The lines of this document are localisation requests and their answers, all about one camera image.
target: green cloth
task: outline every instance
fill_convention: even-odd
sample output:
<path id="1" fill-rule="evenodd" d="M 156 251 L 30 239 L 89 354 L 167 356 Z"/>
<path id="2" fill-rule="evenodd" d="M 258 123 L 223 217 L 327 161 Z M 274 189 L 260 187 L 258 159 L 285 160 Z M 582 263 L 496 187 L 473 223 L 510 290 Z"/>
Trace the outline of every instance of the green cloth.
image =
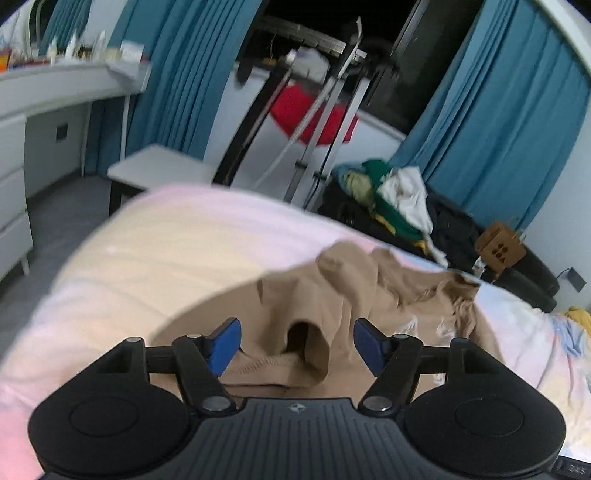
<path id="1" fill-rule="evenodd" d="M 420 230 L 408 223 L 399 211 L 390 205 L 378 193 L 378 188 L 388 178 L 392 167 L 384 160 L 378 158 L 371 158 L 363 162 L 363 170 L 370 178 L 372 189 L 374 191 L 374 208 L 373 212 L 381 215 L 394 229 L 396 234 L 411 241 L 422 240 L 423 234 Z"/>

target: white desk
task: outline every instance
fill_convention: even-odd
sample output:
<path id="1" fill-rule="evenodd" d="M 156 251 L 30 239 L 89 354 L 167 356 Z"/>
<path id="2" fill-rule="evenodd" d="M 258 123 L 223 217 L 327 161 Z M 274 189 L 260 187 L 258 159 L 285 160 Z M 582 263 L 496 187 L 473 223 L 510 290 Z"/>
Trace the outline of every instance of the white desk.
<path id="1" fill-rule="evenodd" d="M 125 152 L 131 95 L 145 90 L 149 64 L 80 62 L 25 67 L 0 74 L 0 280 L 21 261 L 28 274 L 27 253 L 33 248 L 25 199 L 25 127 L 27 118 L 87 104 L 80 159 L 82 172 L 91 105 L 94 100 L 125 97 L 122 155 Z"/>

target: yellow cloth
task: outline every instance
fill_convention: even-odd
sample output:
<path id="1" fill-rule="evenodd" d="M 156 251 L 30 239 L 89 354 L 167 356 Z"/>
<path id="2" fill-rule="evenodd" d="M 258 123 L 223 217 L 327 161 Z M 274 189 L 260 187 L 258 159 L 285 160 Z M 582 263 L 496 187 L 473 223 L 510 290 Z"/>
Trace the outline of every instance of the yellow cloth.
<path id="1" fill-rule="evenodd" d="M 374 205 L 374 191 L 371 186 L 371 179 L 365 173 L 349 170 L 344 176 L 345 184 L 353 199 L 366 208 Z"/>
<path id="2" fill-rule="evenodd" d="M 591 313 L 583 310 L 581 307 L 571 307 L 564 315 L 577 322 L 591 336 Z"/>
<path id="3" fill-rule="evenodd" d="M 372 216 L 375 221 L 384 225 L 387 228 L 388 232 L 390 232 L 392 235 L 396 235 L 396 229 L 384 217 L 377 213 L 374 213 Z"/>
<path id="4" fill-rule="evenodd" d="M 425 240 L 416 240 L 413 242 L 413 245 L 415 247 L 419 247 L 421 250 L 423 250 L 423 253 L 427 256 L 431 255 L 431 251 L 429 250 L 429 247 L 427 245 L 427 242 Z"/>

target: white wall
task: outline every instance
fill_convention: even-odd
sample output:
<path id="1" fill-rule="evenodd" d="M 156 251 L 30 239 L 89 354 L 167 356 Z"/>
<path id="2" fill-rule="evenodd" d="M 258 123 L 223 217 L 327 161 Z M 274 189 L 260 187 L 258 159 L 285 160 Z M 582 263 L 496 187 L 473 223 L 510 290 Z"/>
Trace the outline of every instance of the white wall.
<path id="1" fill-rule="evenodd" d="M 565 0 L 538 0 L 591 74 L 591 24 Z M 588 282 L 580 292 L 559 279 L 557 310 L 591 308 L 591 103 L 556 185 L 527 229 L 525 243 L 558 275 L 569 267 Z"/>
<path id="2" fill-rule="evenodd" d="M 87 46 L 94 45 L 100 33 L 105 30 L 107 45 L 127 2 L 128 0 L 92 0 L 88 22 L 82 34 L 82 43 Z"/>
<path id="3" fill-rule="evenodd" d="M 27 118 L 25 133 L 25 189 L 27 198 L 60 178 L 80 170 L 86 122 L 86 104 Z M 56 139 L 57 128 L 67 125 L 67 137 Z"/>
<path id="4" fill-rule="evenodd" d="M 234 72 L 230 75 L 222 101 L 217 110 L 209 142 L 204 155 L 204 162 L 218 165 L 222 160 L 232 137 L 236 133 L 240 122 L 244 118 L 254 97 L 265 82 L 268 73 L 255 69 L 244 86 L 236 81 Z M 343 144 L 337 156 L 336 163 L 348 161 L 363 161 L 367 158 L 389 159 L 404 139 L 404 135 L 391 126 L 363 112 L 359 113 L 359 121 L 355 126 L 351 142 Z M 233 187 L 250 189 L 261 173 L 275 158 L 285 145 L 287 136 L 277 127 L 275 121 L 268 116 L 261 130 L 254 139 L 242 167 L 238 171 Z M 285 156 L 280 166 L 271 177 L 258 189 L 260 193 L 273 198 L 282 199 L 294 172 L 294 164 L 303 155 L 305 146 L 295 145 Z M 328 147 L 318 147 L 314 152 L 312 162 L 320 167 Z M 313 185 L 311 179 L 304 179 L 296 191 L 293 203 L 301 206 L 306 199 L 307 192 Z"/>

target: white cloth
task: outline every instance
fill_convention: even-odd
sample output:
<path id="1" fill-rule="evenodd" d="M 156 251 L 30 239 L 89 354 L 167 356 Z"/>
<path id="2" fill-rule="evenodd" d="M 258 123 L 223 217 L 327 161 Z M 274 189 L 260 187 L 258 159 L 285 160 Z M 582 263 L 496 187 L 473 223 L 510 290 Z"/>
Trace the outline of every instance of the white cloth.
<path id="1" fill-rule="evenodd" d="M 330 63 L 315 48 L 300 47 L 293 63 L 293 69 L 300 76 L 318 83 L 324 83 Z"/>
<path id="2" fill-rule="evenodd" d="M 378 188 L 378 194 L 392 205 L 404 219 L 423 233 L 423 239 L 435 261 L 442 267 L 449 265 L 446 254 L 431 240 L 433 222 L 427 211 L 427 189 L 418 167 L 392 169 Z"/>

